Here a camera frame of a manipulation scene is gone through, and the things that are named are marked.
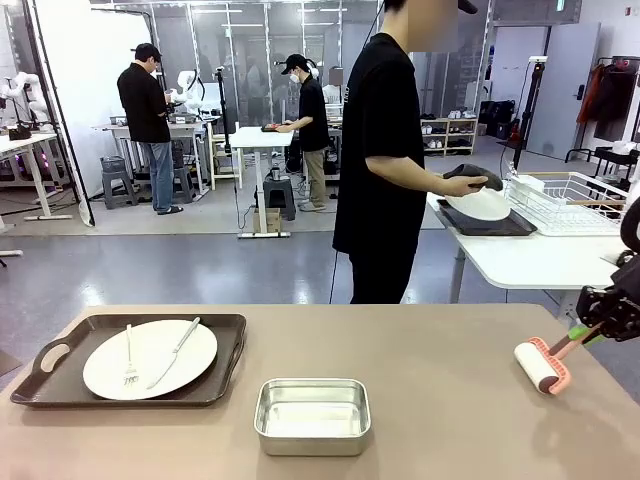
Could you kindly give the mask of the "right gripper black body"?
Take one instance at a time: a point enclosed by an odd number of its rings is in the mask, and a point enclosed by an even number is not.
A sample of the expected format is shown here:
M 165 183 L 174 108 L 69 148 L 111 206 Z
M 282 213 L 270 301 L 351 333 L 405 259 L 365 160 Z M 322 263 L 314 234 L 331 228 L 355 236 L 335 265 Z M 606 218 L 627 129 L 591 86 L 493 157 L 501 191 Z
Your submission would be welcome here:
M 639 336 L 639 256 L 630 258 L 611 275 L 619 300 L 614 309 L 617 326 L 613 338 L 628 341 Z

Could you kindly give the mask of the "person's right hand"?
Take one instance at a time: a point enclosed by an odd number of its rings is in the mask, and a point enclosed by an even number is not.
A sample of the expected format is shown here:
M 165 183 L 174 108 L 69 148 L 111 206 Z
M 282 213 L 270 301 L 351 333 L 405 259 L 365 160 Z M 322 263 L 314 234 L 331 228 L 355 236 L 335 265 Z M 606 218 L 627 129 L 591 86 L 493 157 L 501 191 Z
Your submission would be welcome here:
M 444 195 L 451 197 L 464 197 L 480 191 L 487 183 L 486 176 L 455 176 L 445 180 L 446 190 Z

